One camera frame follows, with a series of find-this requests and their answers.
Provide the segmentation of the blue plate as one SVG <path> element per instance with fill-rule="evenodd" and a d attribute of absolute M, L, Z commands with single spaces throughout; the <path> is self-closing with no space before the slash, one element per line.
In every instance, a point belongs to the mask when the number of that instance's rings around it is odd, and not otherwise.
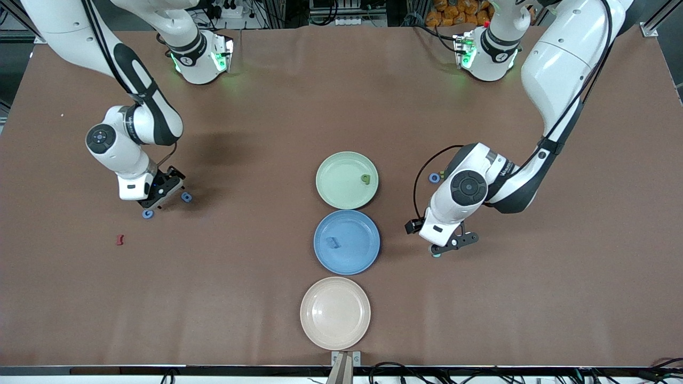
<path fill-rule="evenodd" d="M 332 250 L 327 237 L 337 237 L 341 248 Z M 328 214 L 314 233 L 314 252 L 320 264 L 337 275 L 356 275 L 371 267 L 379 255 L 379 230 L 366 214 L 341 210 Z"/>

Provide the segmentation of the black equipment behind table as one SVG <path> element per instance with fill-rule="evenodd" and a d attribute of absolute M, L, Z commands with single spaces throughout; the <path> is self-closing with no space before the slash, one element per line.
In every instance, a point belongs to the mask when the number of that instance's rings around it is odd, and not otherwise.
<path fill-rule="evenodd" d="M 362 25 L 387 27 L 386 0 L 309 0 L 309 22 L 335 26 L 339 15 L 361 15 Z"/>

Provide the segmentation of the pale green plate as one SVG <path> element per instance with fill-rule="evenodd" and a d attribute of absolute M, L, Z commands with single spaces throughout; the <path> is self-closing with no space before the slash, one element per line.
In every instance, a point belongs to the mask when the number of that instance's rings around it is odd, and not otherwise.
<path fill-rule="evenodd" d="M 365 185 L 361 175 L 371 175 Z M 339 151 L 322 161 L 315 174 L 318 195 L 332 207 L 354 210 L 366 206 L 379 187 L 379 173 L 374 163 L 355 151 Z"/>

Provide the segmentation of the pile of orange objects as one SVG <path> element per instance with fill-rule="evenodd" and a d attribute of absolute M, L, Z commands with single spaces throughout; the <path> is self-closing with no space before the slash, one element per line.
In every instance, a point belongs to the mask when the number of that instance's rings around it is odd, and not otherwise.
<path fill-rule="evenodd" d="M 429 28 L 464 23 L 486 26 L 494 14 L 495 8 L 488 0 L 430 0 L 424 24 Z"/>

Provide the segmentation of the white power strip with plugs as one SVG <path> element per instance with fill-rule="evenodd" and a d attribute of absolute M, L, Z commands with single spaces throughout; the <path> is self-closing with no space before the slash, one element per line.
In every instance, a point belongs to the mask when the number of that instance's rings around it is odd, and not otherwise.
<path fill-rule="evenodd" d="M 243 7 L 237 0 L 205 0 L 205 11 L 211 20 L 241 19 Z"/>

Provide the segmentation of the beige plate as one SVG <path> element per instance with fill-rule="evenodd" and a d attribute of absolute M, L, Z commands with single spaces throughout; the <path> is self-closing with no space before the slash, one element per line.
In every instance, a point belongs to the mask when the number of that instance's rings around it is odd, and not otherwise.
<path fill-rule="evenodd" d="M 363 339 L 371 321 L 366 292 L 356 282 L 340 276 L 315 282 L 300 305 L 305 335 L 320 348 L 349 350 Z"/>

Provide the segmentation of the brown table cover sheet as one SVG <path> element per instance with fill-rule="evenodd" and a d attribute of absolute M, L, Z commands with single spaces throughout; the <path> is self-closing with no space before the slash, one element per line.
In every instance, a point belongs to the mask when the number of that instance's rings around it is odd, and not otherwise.
<path fill-rule="evenodd" d="M 520 64 L 481 83 L 410 28 L 232 36 L 234 71 L 195 86 L 154 33 L 119 33 L 185 122 L 169 164 L 193 201 L 151 220 L 84 141 L 130 99 L 35 46 L 0 134 L 0 364 L 327 364 L 299 308 L 330 275 L 313 248 L 332 212 L 316 170 L 347 150 L 380 179 L 363 208 L 380 254 L 352 277 L 371 302 L 365 364 L 683 356 L 683 106 L 656 39 L 633 28 L 615 42 L 524 212 L 479 209 L 465 222 L 478 243 L 433 258 L 403 228 L 414 177 L 454 144 L 524 162 L 543 123 Z"/>

